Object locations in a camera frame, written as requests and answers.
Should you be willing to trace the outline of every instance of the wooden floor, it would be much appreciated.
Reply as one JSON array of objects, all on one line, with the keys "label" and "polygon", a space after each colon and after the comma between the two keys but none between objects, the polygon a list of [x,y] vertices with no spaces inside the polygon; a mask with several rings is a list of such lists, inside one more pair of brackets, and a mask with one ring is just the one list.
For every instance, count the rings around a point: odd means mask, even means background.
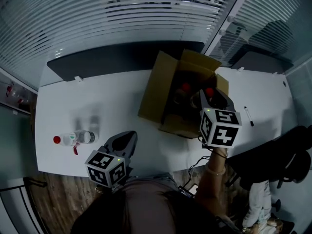
[{"label": "wooden floor", "polygon": [[[203,171],[203,166],[195,168],[187,189],[194,183],[198,185]],[[223,177],[224,183],[232,176],[232,173],[231,168],[227,168]],[[40,173],[34,179],[46,181],[48,184],[46,188],[30,186],[31,198],[46,230],[51,234],[70,233],[75,219],[94,200],[95,183],[85,177],[49,173]],[[174,179],[178,185],[184,185],[189,179],[188,171],[174,172]],[[220,200],[227,215],[235,219],[244,215],[248,205],[248,193],[239,186],[237,181],[229,188],[223,186]]]}]

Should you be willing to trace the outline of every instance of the black office chair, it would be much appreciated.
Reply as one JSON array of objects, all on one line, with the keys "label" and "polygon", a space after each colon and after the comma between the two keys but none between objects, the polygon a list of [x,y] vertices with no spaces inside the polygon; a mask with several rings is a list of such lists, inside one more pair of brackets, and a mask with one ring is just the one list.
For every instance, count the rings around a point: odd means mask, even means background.
[{"label": "black office chair", "polygon": [[312,127],[297,126],[286,134],[227,160],[236,172],[231,186],[239,177],[240,185],[249,190],[253,183],[266,180],[300,182],[307,175],[311,158],[306,152],[312,147]]},{"label": "black office chair", "polygon": [[283,182],[300,183],[307,176],[311,166],[311,157],[307,151],[295,154],[290,165],[285,169],[284,177],[279,179],[277,188],[281,188]]},{"label": "black office chair", "polygon": [[276,212],[279,212],[282,207],[281,200],[278,199],[275,203],[272,204],[272,207],[275,208]]}]

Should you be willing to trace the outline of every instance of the person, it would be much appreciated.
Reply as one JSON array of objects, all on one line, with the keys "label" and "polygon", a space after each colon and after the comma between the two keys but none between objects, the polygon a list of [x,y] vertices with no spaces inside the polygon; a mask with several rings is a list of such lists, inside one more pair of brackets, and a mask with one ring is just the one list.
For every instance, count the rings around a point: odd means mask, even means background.
[{"label": "person", "polygon": [[249,228],[256,222],[267,223],[271,217],[271,208],[269,181],[252,184],[249,191],[249,209],[243,219],[242,226]]},{"label": "person", "polygon": [[194,198],[182,194],[169,174],[133,177],[116,191],[104,191],[71,234],[241,233],[218,199],[226,156],[226,149],[213,149]]}]

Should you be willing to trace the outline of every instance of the plastic bottle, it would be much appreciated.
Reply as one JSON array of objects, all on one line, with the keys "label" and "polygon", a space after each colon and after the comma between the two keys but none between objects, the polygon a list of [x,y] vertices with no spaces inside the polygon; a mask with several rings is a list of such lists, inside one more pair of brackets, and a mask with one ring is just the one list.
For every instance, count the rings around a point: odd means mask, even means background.
[{"label": "plastic bottle", "polygon": [[12,82],[6,89],[6,96],[14,103],[27,105],[30,103],[31,92]]},{"label": "plastic bottle", "polygon": [[91,144],[98,140],[97,134],[86,130],[77,130],[72,132],[71,135],[75,136],[74,140],[80,144]]},{"label": "plastic bottle", "polygon": [[74,133],[70,133],[54,136],[53,142],[62,146],[75,146],[77,143],[76,135]]}]

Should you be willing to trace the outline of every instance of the cardboard box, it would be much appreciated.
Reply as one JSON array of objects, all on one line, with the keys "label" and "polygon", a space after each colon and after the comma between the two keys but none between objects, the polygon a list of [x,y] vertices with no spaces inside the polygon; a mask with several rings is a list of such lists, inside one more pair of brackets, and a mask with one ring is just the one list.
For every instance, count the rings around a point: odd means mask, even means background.
[{"label": "cardboard box", "polygon": [[159,130],[186,138],[197,138],[200,135],[198,119],[185,119],[166,110],[168,96],[175,75],[180,72],[191,72],[198,83],[210,81],[214,87],[229,94],[229,83],[215,70],[221,62],[194,51],[184,50],[181,60],[160,51],[152,69],[146,90],[141,102],[138,116],[160,124]]}]

